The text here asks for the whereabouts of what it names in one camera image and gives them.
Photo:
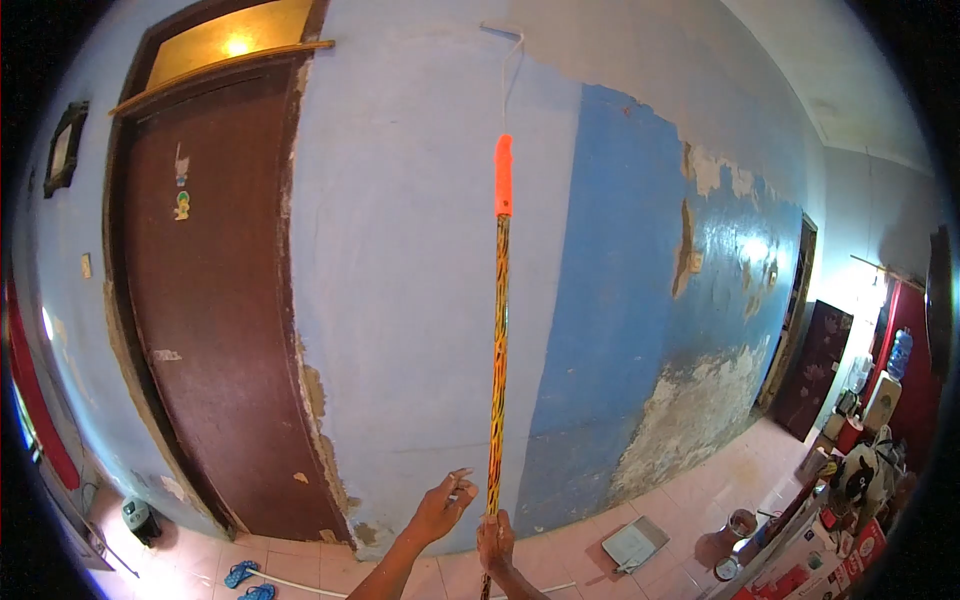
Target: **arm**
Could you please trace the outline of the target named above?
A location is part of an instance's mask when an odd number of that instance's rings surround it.
[[[501,510],[496,516],[485,515],[477,527],[477,552],[480,564],[507,594],[507,600],[549,600],[542,591],[514,567],[514,541],[510,516]]]
[[[455,470],[439,486],[427,491],[387,555],[348,600],[399,600],[417,556],[430,542],[453,529],[476,496],[477,487],[464,479],[472,472],[472,468]]]

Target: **blue flip-flop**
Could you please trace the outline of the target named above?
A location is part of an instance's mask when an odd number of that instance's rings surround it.
[[[239,586],[240,582],[253,576],[253,573],[247,570],[248,568],[260,570],[260,565],[254,561],[244,561],[240,564],[235,564],[230,568],[230,574],[224,578],[224,585],[230,589]]]
[[[271,584],[260,584],[253,588],[247,588],[247,593],[237,598],[237,600],[273,600],[276,590]]]

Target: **ceiling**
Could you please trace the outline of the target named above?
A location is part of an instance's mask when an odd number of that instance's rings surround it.
[[[721,1],[780,68],[825,146],[932,173],[906,94],[841,0]]]

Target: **yellow patterned pole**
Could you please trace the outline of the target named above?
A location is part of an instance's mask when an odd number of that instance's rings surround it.
[[[500,504],[500,460],[503,458],[504,393],[507,388],[507,291],[510,284],[510,217],[514,214],[510,152],[513,139],[506,133],[496,142],[493,155],[496,180],[493,190],[496,215],[496,302],[493,321],[493,394],[490,411],[490,461],[487,464],[487,514],[496,515]],[[481,600],[490,599],[490,575],[484,573]]]

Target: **tile floor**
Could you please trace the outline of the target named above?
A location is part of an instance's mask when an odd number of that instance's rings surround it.
[[[556,600],[706,598],[718,582],[698,562],[698,543],[718,531],[736,508],[782,510],[800,489],[793,470],[815,434],[801,444],[772,422],[760,420],[703,464],[659,488],[601,515],[518,541],[515,564],[539,588],[576,582],[575,588],[549,594]],[[372,563],[356,562],[345,546],[250,535],[231,543],[169,521],[161,523],[164,535],[157,547],[145,549],[120,519],[119,505],[115,494],[101,492],[91,509],[91,520],[110,546],[140,573],[135,579],[110,555],[115,572],[90,571],[111,600],[232,600],[247,586],[262,583],[253,577],[243,589],[223,586],[229,568],[242,560],[256,561],[277,577],[342,593],[349,593],[373,568]],[[640,515],[652,518],[671,540],[633,575],[613,576],[614,563],[600,542]],[[476,552],[421,558],[403,597],[473,600],[479,581]],[[319,597],[283,584],[276,587],[277,600]]]

